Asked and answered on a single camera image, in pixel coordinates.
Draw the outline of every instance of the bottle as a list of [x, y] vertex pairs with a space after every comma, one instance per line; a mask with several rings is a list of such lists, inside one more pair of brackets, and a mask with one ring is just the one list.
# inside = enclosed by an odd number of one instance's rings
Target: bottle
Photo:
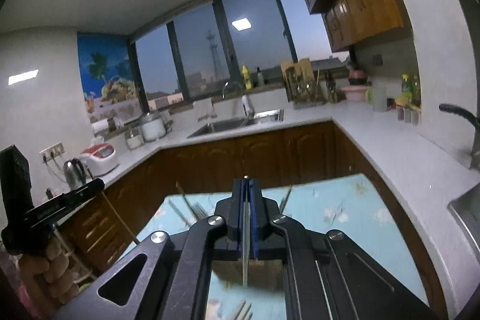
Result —
[[243, 79], [245, 80], [245, 88], [247, 90], [251, 90], [251, 79], [250, 79], [250, 71], [248, 70], [247, 66], [242, 64], [241, 66], [241, 74], [243, 75]]
[[405, 104], [410, 105], [412, 101], [412, 84], [410, 82], [409, 74], [402, 75], [402, 97], [405, 99]]
[[257, 67], [257, 81], [259, 86], [265, 85], [265, 81], [263, 80], [263, 74], [260, 71], [260, 67]]
[[414, 74], [412, 82], [412, 105], [420, 106], [422, 104], [421, 95], [420, 81], [418, 75]]

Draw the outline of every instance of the faucet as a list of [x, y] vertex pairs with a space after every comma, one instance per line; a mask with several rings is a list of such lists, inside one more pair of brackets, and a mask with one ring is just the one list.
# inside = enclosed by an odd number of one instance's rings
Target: faucet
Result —
[[223, 86], [222, 99], [225, 99], [225, 89], [227, 88], [227, 86], [229, 86], [231, 84], [236, 85], [243, 94], [243, 86], [240, 83], [238, 83], [236, 80], [231, 80], [230, 82], [225, 83], [225, 86]]
[[223, 90], [222, 90], [222, 99], [225, 99], [225, 89], [227, 88], [227, 86], [229, 86], [229, 84], [234, 84], [238, 86], [238, 88], [242, 92], [241, 102], [243, 104], [243, 111], [245, 112], [245, 119], [243, 120], [242, 126], [245, 126], [247, 122], [254, 116], [255, 114], [254, 108], [250, 105], [250, 101], [243, 91], [243, 86], [240, 83], [238, 83], [236, 80], [231, 80], [230, 82], [225, 83], [225, 86], [223, 86]]

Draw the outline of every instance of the ceiling light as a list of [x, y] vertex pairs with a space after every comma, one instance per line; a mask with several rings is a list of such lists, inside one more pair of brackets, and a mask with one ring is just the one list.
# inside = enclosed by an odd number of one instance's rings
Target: ceiling light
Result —
[[233, 21], [232, 25], [237, 31], [244, 31], [245, 29], [251, 28], [251, 24], [246, 18]]
[[33, 71], [24, 72], [23, 74], [13, 75], [8, 78], [8, 85], [10, 86], [11, 84], [21, 82], [22, 80], [32, 79], [33, 77], [36, 77], [37, 74], [38, 70], [35, 69]]

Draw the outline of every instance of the kitchen sink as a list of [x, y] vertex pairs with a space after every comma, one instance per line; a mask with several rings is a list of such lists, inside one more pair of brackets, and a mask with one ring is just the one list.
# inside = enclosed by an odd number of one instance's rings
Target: kitchen sink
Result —
[[257, 113], [252, 118], [249, 118], [247, 121], [245, 118], [230, 118], [223, 121], [209, 122], [194, 133], [192, 133], [187, 138], [190, 139], [192, 137], [225, 132], [227, 130], [238, 129], [241, 127], [247, 127], [255, 124], [280, 121], [283, 121], [283, 109], [269, 110], [268, 112]]

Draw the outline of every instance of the window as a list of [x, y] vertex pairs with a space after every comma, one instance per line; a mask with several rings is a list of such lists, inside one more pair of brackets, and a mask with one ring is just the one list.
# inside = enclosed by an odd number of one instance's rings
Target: window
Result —
[[222, 91], [230, 76], [212, 5], [186, 12], [173, 22], [190, 97]]
[[308, 57], [316, 69], [331, 68], [348, 55], [330, 58], [323, 19], [304, 0], [213, 0], [139, 39], [136, 49], [151, 110], [220, 95], [230, 78], [242, 80], [243, 64], [255, 86], [257, 67], [272, 83], [282, 79], [283, 61]]
[[[305, 0], [281, 0], [289, 23], [298, 59], [310, 61], [328, 59], [332, 55], [325, 24], [321, 14], [310, 15]], [[333, 57], [345, 60], [348, 52], [333, 53]]]
[[[245, 64], [250, 72], [255, 72], [257, 67], [268, 69], [277, 67], [282, 61], [292, 61], [276, 0], [222, 1], [240, 68]], [[242, 27], [244, 19], [248, 20], [250, 28], [238, 30], [232, 25], [241, 21]]]
[[166, 29], [161, 26], [136, 41], [138, 66], [150, 110], [183, 100]]

